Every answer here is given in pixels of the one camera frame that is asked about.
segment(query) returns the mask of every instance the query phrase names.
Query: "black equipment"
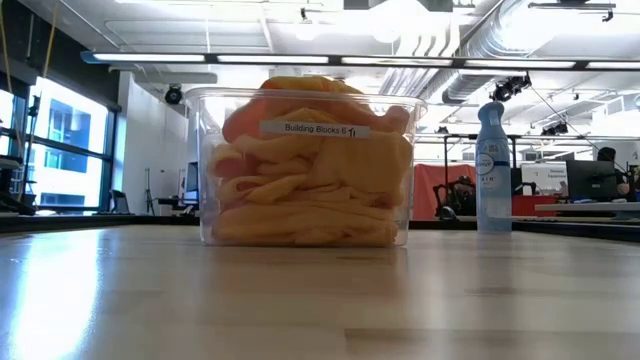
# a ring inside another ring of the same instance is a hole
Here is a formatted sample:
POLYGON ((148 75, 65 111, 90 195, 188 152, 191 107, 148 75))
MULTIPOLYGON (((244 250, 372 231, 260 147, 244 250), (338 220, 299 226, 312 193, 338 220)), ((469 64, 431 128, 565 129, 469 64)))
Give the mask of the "black equipment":
POLYGON ((436 208, 436 217, 443 220, 450 218, 451 211, 455 216, 475 216, 476 215, 476 186, 468 176, 461 176, 458 180, 450 182, 447 185, 436 185, 433 187, 436 194, 438 207, 436 208), (447 195, 441 197, 441 189, 445 189, 447 195))
POLYGON ((493 101, 507 102, 531 85, 529 74, 525 76, 512 76, 504 82, 496 83, 496 88, 489 98, 493 101))
POLYGON ((612 161, 567 160, 569 197, 573 200, 619 198, 617 176, 612 161))
POLYGON ((180 84, 171 84, 169 85, 169 90, 164 95, 164 101, 169 105, 178 105, 182 101, 182 85, 180 84))

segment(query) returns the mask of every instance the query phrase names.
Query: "track light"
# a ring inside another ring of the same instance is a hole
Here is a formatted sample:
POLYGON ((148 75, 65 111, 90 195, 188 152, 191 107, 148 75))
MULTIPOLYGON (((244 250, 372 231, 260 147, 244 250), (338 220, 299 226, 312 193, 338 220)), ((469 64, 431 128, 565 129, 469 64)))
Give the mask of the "track light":
POLYGON ((513 76, 507 78, 506 82, 496 83, 496 88, 489 98, 493 101, 507 102, 529 86, 531 86, 529 74, 525 76, 513 76))
POLYGON ((567 126, 566 122, 559 122, 556 124, 553 124, 551 126, 545 126, 542 129, 542 136, 556 136, 556 135, 563 135, 569 132, 569 128, 567 126))

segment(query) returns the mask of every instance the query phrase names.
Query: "spray bottle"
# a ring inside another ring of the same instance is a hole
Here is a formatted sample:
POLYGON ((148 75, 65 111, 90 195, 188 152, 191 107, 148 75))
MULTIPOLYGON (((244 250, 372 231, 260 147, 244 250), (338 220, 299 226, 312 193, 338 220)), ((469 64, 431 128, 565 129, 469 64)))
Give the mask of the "spray bottle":
POLYGON ((478 232, 511 232, 511 170, 507 135, 500 123, 504 105, 491 102, 478 111, 476 143, 478 232))

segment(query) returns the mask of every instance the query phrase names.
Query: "security camera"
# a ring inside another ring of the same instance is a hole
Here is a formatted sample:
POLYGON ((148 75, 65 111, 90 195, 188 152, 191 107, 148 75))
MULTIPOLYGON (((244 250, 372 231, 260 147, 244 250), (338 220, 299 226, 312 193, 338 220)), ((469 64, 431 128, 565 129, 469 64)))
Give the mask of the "security camera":
POLYGON ((164 95, 164 101, 170 105, 178 105, 182 101, 182 85, 180 84, 171 84, 169 85, 169 90, 164 95))

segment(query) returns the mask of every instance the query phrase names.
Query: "wooden table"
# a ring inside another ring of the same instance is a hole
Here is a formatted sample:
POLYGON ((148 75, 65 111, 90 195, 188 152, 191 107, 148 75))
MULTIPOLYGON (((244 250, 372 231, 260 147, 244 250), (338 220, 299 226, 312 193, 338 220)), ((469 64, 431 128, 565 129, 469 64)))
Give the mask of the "wooden table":
POLYGON ((203 247, 196 227, 0 237, 0 359, 637 359, 640 248, 413 232, 203 247))

